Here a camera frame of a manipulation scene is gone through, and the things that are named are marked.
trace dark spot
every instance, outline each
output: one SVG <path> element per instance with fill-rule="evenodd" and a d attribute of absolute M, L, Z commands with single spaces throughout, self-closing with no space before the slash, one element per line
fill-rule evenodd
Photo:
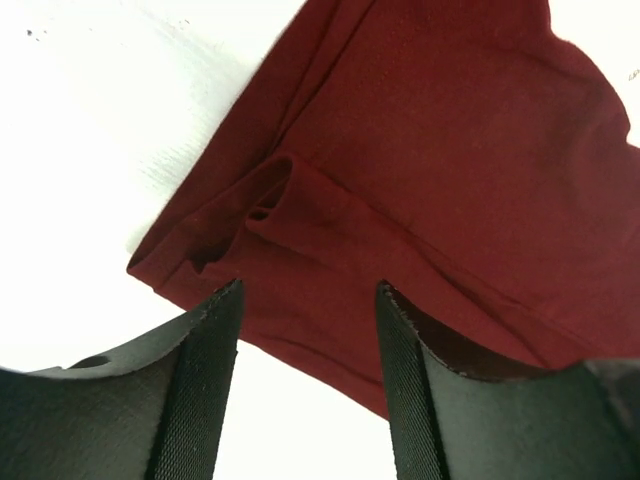
<path fill-rule="evenodd" d="M 80 360 L 75 365 L 69 367 L 69 370 L 78 368 L 100 367 L 102 365 L 106 365 L 107 363 L 109 363 L 109 357 L 105 357 L 104 355 L 94 355 L 93 357 Z"/>

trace white surface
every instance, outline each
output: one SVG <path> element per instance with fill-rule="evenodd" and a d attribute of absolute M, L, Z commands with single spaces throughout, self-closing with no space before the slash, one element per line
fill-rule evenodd
<path fill-rule="evenodd" d="M 301 3 L 0 3 L 0 365 L 70 365 L 178 313 L 124 267 Z M 640 143 L 637 0 L 552 6 Z M 388 428 L 241 344 L 216 478 L 392 479 Z"/>

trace dark red shirt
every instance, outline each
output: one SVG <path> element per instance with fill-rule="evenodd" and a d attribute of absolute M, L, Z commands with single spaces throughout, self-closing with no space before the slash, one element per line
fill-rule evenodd
<path fill-rule="evenodd" d="M 522 361 L 640 355 L 640 151 L 535 0 L 309 0 L 135 252 L 190 308 L 385 414 L 387 279 Z"/>

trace black plastic piece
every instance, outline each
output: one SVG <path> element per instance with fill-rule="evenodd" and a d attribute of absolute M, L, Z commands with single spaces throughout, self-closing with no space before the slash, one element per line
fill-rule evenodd
<path fill-rule="evenodd" d="M 399 480 L 640 479 L 640 362 L 546 371 L 377 296 Z"/>
<path fill-rule="evenodd" d="M 210 480 L 242 307 L 234 282 L 70 369 L 0 370 L 0 479 Z"/>

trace folded cloth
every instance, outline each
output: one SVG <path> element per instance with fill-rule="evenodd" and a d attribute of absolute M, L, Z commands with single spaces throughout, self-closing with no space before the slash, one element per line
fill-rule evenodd
<path fill-rule="evenodd" d="M 374 290 L 512 358 L 640 354 L 640 151 L 532 0 L 309 0 L 134 253 L 386 415 Z"/>

